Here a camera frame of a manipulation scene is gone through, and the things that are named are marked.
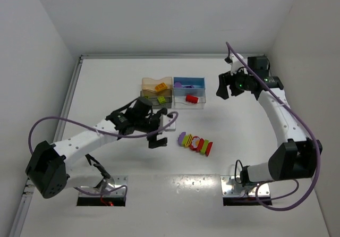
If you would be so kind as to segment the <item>green lego brick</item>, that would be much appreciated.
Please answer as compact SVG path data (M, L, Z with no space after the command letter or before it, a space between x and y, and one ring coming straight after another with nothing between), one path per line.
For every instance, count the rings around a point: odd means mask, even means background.
M166 99L164 96L159 96L157 97L157 100L160 104L165 104L166 103Z

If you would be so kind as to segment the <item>yellow lego piece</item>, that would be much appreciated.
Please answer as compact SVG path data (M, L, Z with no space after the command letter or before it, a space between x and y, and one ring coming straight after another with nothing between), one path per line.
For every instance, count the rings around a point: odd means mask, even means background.
M162 83L159 83L155 86L155 92L161 92L161 91L164 91L168 89L168 86L166 83L162 82Z

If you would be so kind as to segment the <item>red lego piece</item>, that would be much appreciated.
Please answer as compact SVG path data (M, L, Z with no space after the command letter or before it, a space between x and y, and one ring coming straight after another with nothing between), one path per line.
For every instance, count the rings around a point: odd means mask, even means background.
M199 98L193 95L186 95L185 101L188 103L197 104L199 102Z

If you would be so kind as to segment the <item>multicolour lego stack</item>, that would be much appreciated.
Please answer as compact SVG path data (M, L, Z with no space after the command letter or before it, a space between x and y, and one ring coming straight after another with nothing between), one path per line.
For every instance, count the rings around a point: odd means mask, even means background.
M189 148L201 155L209 156L213 142L207 139L203 139L199 136L193 136L192 134L187 134L186 132L180 133L177 143L179 146L184 148Z

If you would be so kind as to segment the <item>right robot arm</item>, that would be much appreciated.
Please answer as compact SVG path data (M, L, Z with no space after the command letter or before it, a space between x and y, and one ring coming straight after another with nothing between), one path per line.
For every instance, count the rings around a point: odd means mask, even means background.
M243 186L267 181L306 179L314 175L317 154L322 152L320 141L313 142L302 124L288 111L284 86L268 70L250 73L241 63L242 55L227 57L230 71L218 76L216 95L224 100L251 92L266 112L274 130L278 148L265 163L243 166L240 181Z

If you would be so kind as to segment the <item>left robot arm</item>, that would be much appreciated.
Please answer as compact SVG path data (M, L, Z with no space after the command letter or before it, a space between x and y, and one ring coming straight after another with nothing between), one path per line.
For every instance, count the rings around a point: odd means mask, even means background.
M85 130L55 143L42 141L32 146L33 130L30 130L28 148L31 158L25 173L45 199L66 188L101 188L111 175L91 155L92 152L121 139L146 138L150 149L165 147L167 138L158 136L169 127L166 119L174 122L177 116L164 107L154 111L150 100L138 97L112 111L95 126L64 118L64 122Z

